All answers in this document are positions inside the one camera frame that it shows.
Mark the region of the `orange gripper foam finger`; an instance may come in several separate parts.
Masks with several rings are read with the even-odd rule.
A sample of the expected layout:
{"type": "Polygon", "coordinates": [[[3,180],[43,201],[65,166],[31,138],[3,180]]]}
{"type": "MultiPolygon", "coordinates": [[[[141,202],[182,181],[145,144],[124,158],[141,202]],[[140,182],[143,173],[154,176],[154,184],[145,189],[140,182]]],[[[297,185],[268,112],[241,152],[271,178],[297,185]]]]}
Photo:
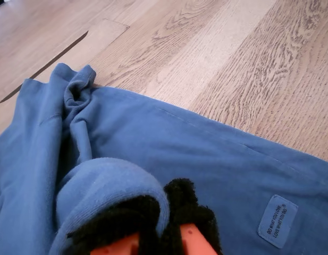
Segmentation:
{"type": "Polygon", "coordinates": [[[176,178],[164,187],[164,191],[170,204],[170,217],[163,232],[163,253],[183,254],[180,226],[195,224],[216,254],[222,254],[215,214],[198,203],[193,182],[188,178],[176,178]]]}
{"type": "Polygon", "coordinates": [[[139,233],[138,254],[155,254],[159,246],[156,225],[160,207],[157,200],[141,195],[99,212],[77,230],[68,233],[73,254],[90,254],[131,234],[139,233]]]}

